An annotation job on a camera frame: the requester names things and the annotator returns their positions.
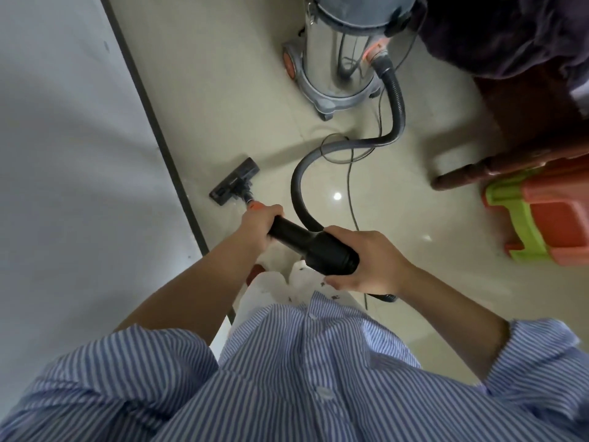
vacuum hose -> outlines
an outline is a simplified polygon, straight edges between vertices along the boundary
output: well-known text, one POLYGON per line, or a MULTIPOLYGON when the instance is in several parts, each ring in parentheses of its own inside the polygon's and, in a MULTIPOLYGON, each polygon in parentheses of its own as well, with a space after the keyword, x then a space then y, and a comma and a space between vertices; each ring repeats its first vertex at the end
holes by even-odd
POLYGON ((309 231, 319 232, 323 230, 323 226, 315 220, 311 214, 309 214, 309 211, 307 211, 300 190, 303 174, 311 163, 320 159, 322 155, 336 152, 338 150, 384 147, 399 139, 405 129, 405 104, 403 103, 403 96, 401 95, 399 82, 395 76, 393 62, 391 62, 391 59, 386 52, 382 52, 372 59, 371 65, 387 90, 393 116, 393 127, 386 135, 378 138, 336 141, 324 144, 323 148, 316 148, 300 160, 300 163, 298 163, 291 178, 291 199, 298 218, 309 231))

tile floor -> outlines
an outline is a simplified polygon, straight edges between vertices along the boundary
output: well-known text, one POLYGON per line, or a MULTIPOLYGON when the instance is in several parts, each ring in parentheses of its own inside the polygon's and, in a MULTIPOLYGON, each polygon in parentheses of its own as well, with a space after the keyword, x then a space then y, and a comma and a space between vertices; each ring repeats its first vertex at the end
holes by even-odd
MULTIPOLYGON (((329 133, 376 134, 374 101, 324 123, 287 77, 280 44, 303 25, 301 0, 111 1, 210 246, 235 230, 244 207, 220 208, 208 192, 246 155, 261 168, 257 198, 282 203, 296 220, 289 182, 299 159, 329 133)), ((394 60, 409 39, 395 39, 394 60)), ((478 186, 429 187, 432 173, 502 147, 470 77, 430 57, 419 41, 398 77, 407 128, 396 144, 352 170, 359 226, 385 233, 417 265, 506 318, 555 316, 589 340, 587 268, 514 264, 501 249, 509 231, 482 207, 478 186)), ((383 116, 387 130, 387 108, 383 116)), ((321 223, 353 226, 346 167, 314 163, 303 193, 321 223), (334 200, 336 192, 342 200, 334 200)), ((282 269, 295 258, 284 248, 273 251, 282 269)), ((474 380, 405 304, 369 298, 369 311, 409 344, 424 368, 474 380)))

shirt sleeve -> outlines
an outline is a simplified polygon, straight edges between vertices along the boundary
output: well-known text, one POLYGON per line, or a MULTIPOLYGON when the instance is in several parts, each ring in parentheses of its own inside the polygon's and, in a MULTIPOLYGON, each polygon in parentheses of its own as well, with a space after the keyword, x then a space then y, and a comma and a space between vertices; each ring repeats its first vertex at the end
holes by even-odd
POLYGON ((49 364, 0 424, 0 441, 149 438, 217 370, 197 335, 134 325, 49 364))
POLYGON ((488 393, 589 440, 589 356, 555 319, 516 320, 485 381, 488 393))

shirt button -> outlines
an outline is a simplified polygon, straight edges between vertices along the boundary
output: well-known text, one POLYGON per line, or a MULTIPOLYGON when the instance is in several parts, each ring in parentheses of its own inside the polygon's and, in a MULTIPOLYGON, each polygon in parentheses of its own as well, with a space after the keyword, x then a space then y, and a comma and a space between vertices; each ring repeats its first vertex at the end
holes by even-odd
POLYGON ((315 387, 315 392, 321 398, 321 400, 333 400, 335 398, 335 394, 331 389, 324 388, 323 386, 315 387))

white pants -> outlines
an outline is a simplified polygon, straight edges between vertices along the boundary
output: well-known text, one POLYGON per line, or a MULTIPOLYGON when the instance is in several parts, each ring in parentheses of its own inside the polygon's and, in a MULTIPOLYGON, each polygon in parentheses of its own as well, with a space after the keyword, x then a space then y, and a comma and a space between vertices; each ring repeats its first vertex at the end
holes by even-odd
POLYGON ((258 274, 241 297, 229 335, 255 312, 269 305, 308 305, 315 291, 341 305, 366 312, 349 292, 335 290, 323 282, 323 278, 321 273, 309 268, 304 260, 299 260, 293 265, 288 284, 284 276, 278 272, 258 274))

